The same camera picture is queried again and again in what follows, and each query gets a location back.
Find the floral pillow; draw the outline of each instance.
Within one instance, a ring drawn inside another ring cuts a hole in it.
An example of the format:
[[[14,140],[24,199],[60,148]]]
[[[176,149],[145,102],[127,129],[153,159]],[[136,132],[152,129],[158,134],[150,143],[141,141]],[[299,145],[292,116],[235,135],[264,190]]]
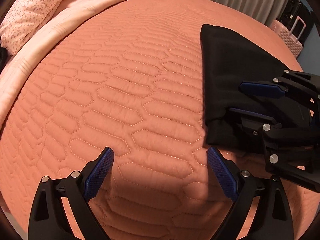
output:
[[[1,47],[15,55],[47,22],[63,0],[16,0],[0,25]]]

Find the silver screw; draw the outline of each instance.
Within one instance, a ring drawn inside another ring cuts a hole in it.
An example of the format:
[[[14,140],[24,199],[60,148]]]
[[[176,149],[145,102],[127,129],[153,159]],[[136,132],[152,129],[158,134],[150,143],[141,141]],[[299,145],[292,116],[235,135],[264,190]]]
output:
[[[73,173],[71,173],[71,177],[73,178],[77,178],[80,176],[80,172],[79,171],[74,171]]]
[[[269,160],[270,160],[271,163],[275,164],[275,163],[278,162],[279,157],[278,157],[278,155],[273,154],[273,155],[270,156]]]
[[[247,170],[243,170],[243,171],[241,171],[241,175],[244,176],[245,178],[247,178],[250,176],[250,172]]]
[[[41,181],[42,181],[43,183],[46,183],[48,180],[49,180],[49,177],[48,177],[48,176],[44,176],[44,177],[41,179]]]
[[[276,176],[272,176],[272,179],[274,180],[274,181],[279,181],[280,179],[278,178],[278,177],[276,177]]]
[[[264,130],[264,131],[269,131],[270,130],[270,124],[268,124],[268,123],[265,123],[264,125],[262,125],[262,129]]]

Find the bed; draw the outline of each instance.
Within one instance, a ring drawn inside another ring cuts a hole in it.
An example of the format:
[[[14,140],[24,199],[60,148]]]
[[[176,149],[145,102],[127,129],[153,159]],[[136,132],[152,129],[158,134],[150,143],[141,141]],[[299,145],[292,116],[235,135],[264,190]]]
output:
[[[64,0],[0,75],[5,203],[27,231],[42,176],[66,177],[109,146],[115,152],[111,175],[89,204],[111,239],[210,239],[231,201],[207,168],[201,26],[232,29],[290,69],[302,69],[273,31],[224,5],[104,1]],[[53,28],[57,24],[64,30]],[[220,151],[254,176],[269,177],[262,157]],[[298,239],[320,196],[283,184]]]

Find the polka dot pillowcase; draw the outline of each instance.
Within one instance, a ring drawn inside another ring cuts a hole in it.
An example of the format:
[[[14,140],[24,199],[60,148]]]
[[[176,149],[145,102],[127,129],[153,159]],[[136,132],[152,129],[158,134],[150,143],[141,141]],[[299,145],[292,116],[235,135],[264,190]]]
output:
[[[15,55],[47,22],[63,0],[16,0],[0,25],[1,47]]]

